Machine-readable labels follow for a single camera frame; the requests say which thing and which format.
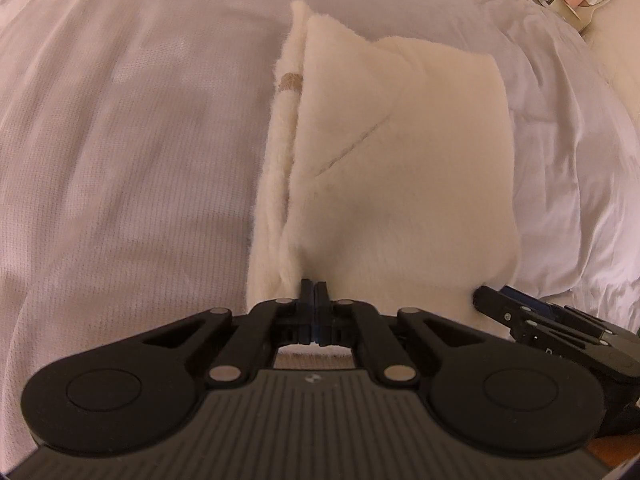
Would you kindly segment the cream knit sweater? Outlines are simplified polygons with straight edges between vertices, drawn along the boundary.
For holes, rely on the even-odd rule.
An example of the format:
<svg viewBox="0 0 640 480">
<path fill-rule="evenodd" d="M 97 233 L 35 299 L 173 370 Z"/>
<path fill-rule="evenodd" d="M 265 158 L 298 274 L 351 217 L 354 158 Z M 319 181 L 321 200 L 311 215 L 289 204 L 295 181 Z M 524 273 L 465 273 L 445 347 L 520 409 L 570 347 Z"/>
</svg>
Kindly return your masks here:
<svg viewBox="0 0 640 480">
<path fill-rule="evenodd" d="M 495 60 L 398 36 L 370 41 L 292 4 L 246 300 L 326 282 L 335 299 L 419 307 L 482 332 L 472 304 L 518 270 L 514 140 Z"/>
</svg>

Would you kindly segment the lavender bed sheet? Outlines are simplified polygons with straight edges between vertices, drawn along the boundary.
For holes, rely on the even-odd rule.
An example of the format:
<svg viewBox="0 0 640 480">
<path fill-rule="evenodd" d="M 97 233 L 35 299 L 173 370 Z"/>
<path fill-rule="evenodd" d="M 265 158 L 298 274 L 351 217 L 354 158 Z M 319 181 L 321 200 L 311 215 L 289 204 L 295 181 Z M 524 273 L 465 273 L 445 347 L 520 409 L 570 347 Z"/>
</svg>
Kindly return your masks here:
<svg viewBox="0 0 640 480">
<path fill-rule="evenodd" d="M 1 467 L 63 356 L 242 311 L 295 0 L 1 0 Z M 515 287 L 639 326 L 639 126 L 529 0 L 302 0 L 370 40 L 492 56 L 515 142 Z"/>
</svg>

